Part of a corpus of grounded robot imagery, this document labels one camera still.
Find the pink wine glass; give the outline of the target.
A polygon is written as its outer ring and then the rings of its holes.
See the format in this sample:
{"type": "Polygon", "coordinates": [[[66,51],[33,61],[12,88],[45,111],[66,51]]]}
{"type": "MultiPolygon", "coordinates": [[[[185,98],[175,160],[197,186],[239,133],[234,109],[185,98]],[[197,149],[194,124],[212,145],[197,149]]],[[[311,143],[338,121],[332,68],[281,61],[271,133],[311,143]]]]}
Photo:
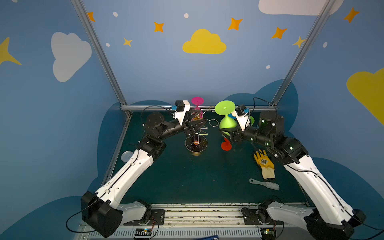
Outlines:
{"type": "Polygon", "coordinates": [[[192,98],[192,104],[195,105],[195,110],[199,110],[199,115],[195,117],[195,119],[202,119],[203,118],[203,111],[200,109],[200,106],[204,103],[204,99],[201,97],[194,97],[192,98]]]}

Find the green wine glass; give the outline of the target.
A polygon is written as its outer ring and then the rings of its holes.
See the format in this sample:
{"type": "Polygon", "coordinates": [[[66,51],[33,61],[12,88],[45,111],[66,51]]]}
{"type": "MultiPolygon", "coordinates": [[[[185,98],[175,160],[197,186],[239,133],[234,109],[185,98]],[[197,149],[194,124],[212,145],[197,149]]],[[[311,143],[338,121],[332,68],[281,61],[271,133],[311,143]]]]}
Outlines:
{"type": "Polygon", "coordinates": [[[238,126],[237,121],[230,117],[230,115],[235,109],[236,105],[232,101],[221,101],[215,106],[215,112],[218,115],[224,117],[219,123],[219,130],[221,132],[221,135],[225,138],[229,138],[231,135],[227,131],[228,129],[233,129],[238,126]]]}
{"type": "Polygon", "coordinates": [[[249,118],[250,118],[250,125],[253,126],[255,123],[255,119],[252,116],[250,116],[249,118]]]}

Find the grey cleaning brush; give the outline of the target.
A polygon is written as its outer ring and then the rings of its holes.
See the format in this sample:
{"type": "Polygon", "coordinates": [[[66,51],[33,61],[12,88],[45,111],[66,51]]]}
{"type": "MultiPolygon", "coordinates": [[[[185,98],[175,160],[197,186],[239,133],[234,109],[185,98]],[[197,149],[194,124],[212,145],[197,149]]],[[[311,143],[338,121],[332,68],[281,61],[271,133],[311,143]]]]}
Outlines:
{"type": "Polygon", "coordinates": [[[260,185],[260,186],[263,186],[263,187],[271,189],[271,190],[275,190],[275,191],[279,191],[280,190],[280,186],[278,184],[276,184],[276,183],[261,182],[261,181],[257,181],[257,180],[252,179],[252,178],[249,179],[249,182],[250,182],[250,184],[260,185]]]}

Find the red wine glass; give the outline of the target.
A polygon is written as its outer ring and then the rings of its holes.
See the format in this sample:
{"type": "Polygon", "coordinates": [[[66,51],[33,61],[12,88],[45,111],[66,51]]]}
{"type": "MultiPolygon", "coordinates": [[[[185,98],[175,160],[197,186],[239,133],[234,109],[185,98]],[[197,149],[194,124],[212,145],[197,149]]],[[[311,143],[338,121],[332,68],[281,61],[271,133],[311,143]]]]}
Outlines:
{"type": "Polygon", "coordinates": [[[224,141],[221,143],[221,148],[224,151],[230,151],[232,149],[232,144],[228,139],[224,139],[224,141]]]}

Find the green wine glass back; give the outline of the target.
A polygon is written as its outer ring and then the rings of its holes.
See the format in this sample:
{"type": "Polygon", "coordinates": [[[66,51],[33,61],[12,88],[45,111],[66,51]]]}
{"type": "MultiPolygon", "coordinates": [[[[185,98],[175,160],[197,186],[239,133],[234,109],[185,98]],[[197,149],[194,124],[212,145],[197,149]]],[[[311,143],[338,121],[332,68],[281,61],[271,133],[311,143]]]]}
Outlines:
{"type": "Polygon", "coordinates": [[[221,135],[225,138],[229,138],[231,135],[227,131],[228,129],[233,129],[238,126],[237,121],[230,117],[230,115],[235,109],[236,105],[232,101],[221,101],[215,106],[215,112],[218,115],[224,117],[219,123],[219,130],[221,132],[221,135]]]}

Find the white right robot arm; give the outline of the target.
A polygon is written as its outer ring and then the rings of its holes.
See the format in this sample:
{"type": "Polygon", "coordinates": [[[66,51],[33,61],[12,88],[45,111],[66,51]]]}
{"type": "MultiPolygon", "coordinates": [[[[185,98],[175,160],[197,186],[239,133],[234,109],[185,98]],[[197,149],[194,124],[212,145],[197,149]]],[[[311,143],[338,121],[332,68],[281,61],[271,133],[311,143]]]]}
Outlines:
{"type": "Polygon", "coordinates": [[[267,200],[258,207],[259,221],[288,223],[306,230],[316,240],[350,239],[366,215],[337,194],[300,141],[285,135],[284,117],[273,111],[262,112],[257,127],[251,126],[246,113],[236,119],[235,127],[220,129],[222,135],[231,142],[249,141],[264,147],[297,180],[315,205],[298,208],[267,200]]]}

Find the green wine glass front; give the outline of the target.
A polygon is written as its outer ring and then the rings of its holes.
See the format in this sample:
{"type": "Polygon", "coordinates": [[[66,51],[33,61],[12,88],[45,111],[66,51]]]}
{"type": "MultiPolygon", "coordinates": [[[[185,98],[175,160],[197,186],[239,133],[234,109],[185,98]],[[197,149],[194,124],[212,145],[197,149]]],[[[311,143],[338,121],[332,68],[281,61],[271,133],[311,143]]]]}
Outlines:
{"type": "Polygon", "coordinates": [[[252,116],[250,116],[249,118],[250,118],[250,125],[253,126],[255,123],[255,119],[252,116]]]}

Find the blue wine glass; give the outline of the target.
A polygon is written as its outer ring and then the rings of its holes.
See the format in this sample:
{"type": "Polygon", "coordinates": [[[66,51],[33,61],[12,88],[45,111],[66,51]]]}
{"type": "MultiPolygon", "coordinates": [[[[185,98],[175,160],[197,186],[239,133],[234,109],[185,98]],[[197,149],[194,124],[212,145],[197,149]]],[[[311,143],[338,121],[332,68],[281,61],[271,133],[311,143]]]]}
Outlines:
{"type": "Polygon", "coordinates": [[[236,119],[236,116],[234,116],[232,113],[228,115],[229,117],[236,119]]]}

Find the aluminium frame right post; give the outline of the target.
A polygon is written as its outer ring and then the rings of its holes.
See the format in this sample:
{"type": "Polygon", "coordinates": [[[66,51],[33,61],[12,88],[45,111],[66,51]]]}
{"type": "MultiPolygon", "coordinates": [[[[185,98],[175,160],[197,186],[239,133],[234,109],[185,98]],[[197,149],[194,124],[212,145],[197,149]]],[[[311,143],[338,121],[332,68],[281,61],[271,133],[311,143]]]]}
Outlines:
{"type": "Polygon", "coordinates": [[[273,97],[273,100],[271,102],[271,106],[277,108],[279,102],[281,101],[282,97],[284,96],[285,92],[287,91],[289,85],[291,84],[292,80],[294,79],[296,73],[298,72],[300,66],[304,62],[305,57],[307,56],[308,52],[310,51],[313,43],[315,42],[316,38],[320,34],[321,30],[323,29],[324,25],[326,24],[328,18],[331,15],[331,10],[333,6],[335,5],[336,0],[327,0],[325,1],[319,15],[317,16],[313,26],[311,27],[307,38],[304,42],[304,44],[300,47],[299,52],[297,56],[295,57],[295,60],[293,61],[292,66],[290,67],[287,75],[283,79],[281,85],[279,86],[275,96],[273,97]]]}

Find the aluminium frame left post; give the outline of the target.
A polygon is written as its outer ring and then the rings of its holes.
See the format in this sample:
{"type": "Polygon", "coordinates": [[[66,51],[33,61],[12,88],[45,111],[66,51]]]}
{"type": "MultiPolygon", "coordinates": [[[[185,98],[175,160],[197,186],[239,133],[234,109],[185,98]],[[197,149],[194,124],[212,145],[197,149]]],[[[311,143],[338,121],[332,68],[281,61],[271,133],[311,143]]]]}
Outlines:
{"type": "Polygon", "coordinates": [[[119,83],[117,81],[117,78],[112,70],[112,67],[107,59],[107,56],[105,54],[105,51],[103,50],[103,47],[100,43],[100,40],[96,34],[96,31],[93,27],[92,21],[90,20],[88,16],[88,12],[86,11],[85,5],[83,1],[81,0],[71,0],[71,3],[90,39],[90,42],[92,43],[92,46],[94,47],[94,50],[100,60],[100,63],[106,73],[106,76],[120,102],[121,105],[126,105],[126,99],[124,97],[123,91],[121,87],[119,86],[119,83]]]}

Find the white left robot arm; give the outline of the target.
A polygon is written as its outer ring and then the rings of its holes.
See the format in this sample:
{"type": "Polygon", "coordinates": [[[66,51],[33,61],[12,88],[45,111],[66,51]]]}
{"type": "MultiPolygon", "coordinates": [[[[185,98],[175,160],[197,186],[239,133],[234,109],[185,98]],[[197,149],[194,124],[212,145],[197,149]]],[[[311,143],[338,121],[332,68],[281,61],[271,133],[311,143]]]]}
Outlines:
{"type": "Polygon", "coordinates": [[[148,223],[152,215],[150,204],[135,201],[120,208],[120,203],[139,176],[163,153],[165,139],[179,133],[193,137],[208,122],[198,120],[199,114],[197,110],[176,112],[170,122],[161,113],[150,114],[144,123],[145,134],[130,160],[95,193],[87,191],[82,196],[82,220],[104,238],[110,237],[121,224],[148,223]]]}

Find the yellow black work glove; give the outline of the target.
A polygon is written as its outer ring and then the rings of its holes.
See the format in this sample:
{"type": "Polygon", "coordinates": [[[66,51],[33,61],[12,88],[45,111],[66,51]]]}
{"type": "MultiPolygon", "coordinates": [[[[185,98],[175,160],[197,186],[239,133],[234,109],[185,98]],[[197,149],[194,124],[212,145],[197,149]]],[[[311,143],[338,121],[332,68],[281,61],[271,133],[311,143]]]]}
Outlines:
{"type": "Polygon", "coordinates": [[[264,180],[275,180],[275,166],[265,150],[257,150],[253,154],[255,161],[261,168],[264,180]]]}

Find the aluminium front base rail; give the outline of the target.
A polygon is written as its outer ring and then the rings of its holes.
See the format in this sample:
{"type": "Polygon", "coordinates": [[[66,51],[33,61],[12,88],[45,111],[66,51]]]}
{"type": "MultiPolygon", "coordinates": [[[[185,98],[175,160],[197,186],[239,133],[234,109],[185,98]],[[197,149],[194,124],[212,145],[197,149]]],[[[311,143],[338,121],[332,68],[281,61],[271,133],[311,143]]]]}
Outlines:
{"type": "Polygon", "coordinates": [[[195,240],[218,236],[220,240],[260,240],[266,230],[275,230],[278,240],[312,239],[307,231],[288,223],[259,223],[257,208],[254,203],[154,204],[156,224],[122,224],[109,239],[195,240]]]}

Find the aluminium frame back rail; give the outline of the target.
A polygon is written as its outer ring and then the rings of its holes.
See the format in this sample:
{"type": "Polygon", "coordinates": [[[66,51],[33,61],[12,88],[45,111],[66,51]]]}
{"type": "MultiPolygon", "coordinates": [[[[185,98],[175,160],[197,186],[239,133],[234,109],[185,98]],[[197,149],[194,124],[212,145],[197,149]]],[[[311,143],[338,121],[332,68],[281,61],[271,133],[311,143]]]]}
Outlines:
{"type": "MultiPolygon", "coordinates": [[[[260,111],[274,111],[275,108],[272,106],[246,106],[247,109],[250,109],[255,112],[260,111]]],[[[141,111],[165,111],[172,110],[171,105],[121,105],[122,111],[132,111],[132,112],[141,112],[141,111]]]]}

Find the aluminium frame post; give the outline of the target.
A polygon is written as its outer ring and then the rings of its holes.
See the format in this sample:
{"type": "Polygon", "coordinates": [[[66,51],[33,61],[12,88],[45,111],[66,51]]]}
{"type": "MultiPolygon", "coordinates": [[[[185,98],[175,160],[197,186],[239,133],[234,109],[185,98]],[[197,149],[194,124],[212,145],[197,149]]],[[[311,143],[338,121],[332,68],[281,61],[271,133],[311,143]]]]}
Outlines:
{"type": "Polygon", "coordinates": [[[112,67],[107,59],[107,56],[105,54],[105,51],[103,50],[103,47],[100,43],[100,40],[96,34],[96,31],[93,27],[92,21],[90,20],[88,16],[88,12],[86,11],[85,5],[83,1],[81,0],[71,0],[71,3],[90,39],[90,42],[92,43],[92,46],[94,47],[94,50],[100,60],[100,63],[106,73],[106,76],[120,102],[121,105],[126,105],[126,99],[124,97],[123,91],[121,87],[119,86],[119,83],[117,81],[117,78],[112,70],[112,67]]]}
{"type": "Polygon", "coordinates": [[[282,97],[284,96],[285,92],[287,91],[289,85],[291,84],[292,80],[294,79],[296,73],[298,72],[300,66],[304,62],[305,57],[307,56],[308,52],[310,51],[313,43],[315,42],[316,38],[320,34],[321,30],[323,29],[324,25],[326,24],[328,18],[331,15],[331,10],[333,6],[335,5],[336,0],[327,0],[325,1],[319,15],[317,16],[313,26],[311,27],[307,38],[304,42],[304,44],[300,47],[299,52],[297,56],[295,57],[295,60],[293,61],[292,66],[290,67],[287,75],[283,79],[281,85],[279,86],[275,96],[273,97],[273,100],[271,102],[271,106],[277,108],[279,102],[281,101],[282,97]]]}

